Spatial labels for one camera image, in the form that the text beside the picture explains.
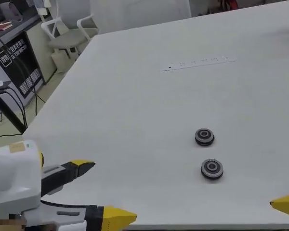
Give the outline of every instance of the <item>banner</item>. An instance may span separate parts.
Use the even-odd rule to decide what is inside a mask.
[[[25,98],[42,78],[39,65],[25,32],[21,33],[0,49],[0,66]]]

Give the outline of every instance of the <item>cable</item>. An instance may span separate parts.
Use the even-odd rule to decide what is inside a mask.
[[[21,134],[0,135],[0,137],[7,137],[7,136],[21,136]]]
[[[21,106],[20,106],[19,103],[17,102],[17,100],[16,100],[16,99],[12,96],[12,94],[10,94],[9,92],[4,91],[4,93],[8,94],[8,95],[15,101],[15,103],[17,104],[17,106],[19,107],[19,109],[20,109],[20,111],[21,111],[21,115],[23,116],[24,125],[25,125],[26,128],[28,128],[27,121],[26,121],[26,117],[25,117],[25,115],[24,115],[24,112],[23,112]]]
[[[13,60],[13,58],[12,58],[13,52],[10,51],[10,49],[9,49],[9,48],[7,47],[7,45],[1,40],[1,38],[0,38],[0,43],[2,44],[2,47],[0,47],[0,49],[3,50],[3,51],[5,52],[5,54],[10,57],[10,59],[12,60],[12,62],[14,62],[14,63],[17,65],[18,69],[20,70],[20,72],[21,72],[21,74],[22,74],[22,76],[23,76],[23,79],[24,79],[24,81],[25,81],[25,84],[26,84],[27,88],[29,89],[30,92],[34,93],[34,95],[35,95],[35,102],[36,102],[36,104],[35,104],[35,112],[36,112],[36,114],[35,114],[35,115],[37,115],[37,106],[38,106],[38,105],[37,105],[37,102],[38,102],[37,97],[38,97],[43,103],[45,103],[45,101],[44,101],[39,95],[37,95],[34,81],[32,80],[32,77],[31,77],[31,75],[30,75],[30,72],[29,72],[27,66],[22,62],[21,59],[19,59],[17,56],[15,56],[16,60],[19,61],[19,62],[22,64],[22,66],[24,67],[24,69],[26,70],[26,72],[27,72],[27,74],[28,74],[28,77],[29,77],[29,79],[30,79],[30,81],[31,81],[31,84],[32,84],[32,86],[33,86],[33,91],[31,90],[31,88],[28,86],[28,84],[27,84],[27,82],[26,82],[26,76],[25,76],[22,68],[20,67],[20,65],[18,64],[18,62],[17,62],[16,60]]]
[[[26,117],[26,110],[25,110],[25,106],[24,106],[23,102],[20,100],[19,96],[17,95],[16,91],[15,91],[13,88],[7,87],[7,89],[12,90],[12,91],[14,92],[14,94],[16,95],[16,97],[18,98],[19,102],[21,103],[21,106],[23,107],[24,117],[25,117],[24,121],[26,122],[26,123],[24,123],[24,125],[25,125],[26,127],[28,127],[27,117]]]

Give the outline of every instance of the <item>ball bearing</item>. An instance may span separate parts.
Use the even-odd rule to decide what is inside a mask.
[[[209,146],[214,142],[213,132],[209,129],[202,128],[196,131],[195,140],[201,146]]]
[[[217,180],[223,175],[223,166],[217,160],[207,159],[201,165],[201,173],[205,178]]]

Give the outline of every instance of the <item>power strip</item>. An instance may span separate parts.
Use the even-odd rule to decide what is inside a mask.
[[[229,57],[229,56],[212,57],[212,58],[207,58],[207,59],[181,62],[181,63],[177,63],[177,64],[169,64],[166,67],[162,68],[160,71],[172,71],[172,70],[179,70],[179,69],[184,69],[184,68],[222,64],[222,63],[229,63],[229,62],[235,62],[235,61],[236,61],[235,58]]]

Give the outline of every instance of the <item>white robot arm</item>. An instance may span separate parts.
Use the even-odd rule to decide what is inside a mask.
[[[112,206],[61,205],[41,200],[89,171],[95,163],[73,160],[43,167],[43,155],[33,141],[0,148],[0,219],[10,214],[26,226],[55,225],[57,231],[118,231],[137,215]]]

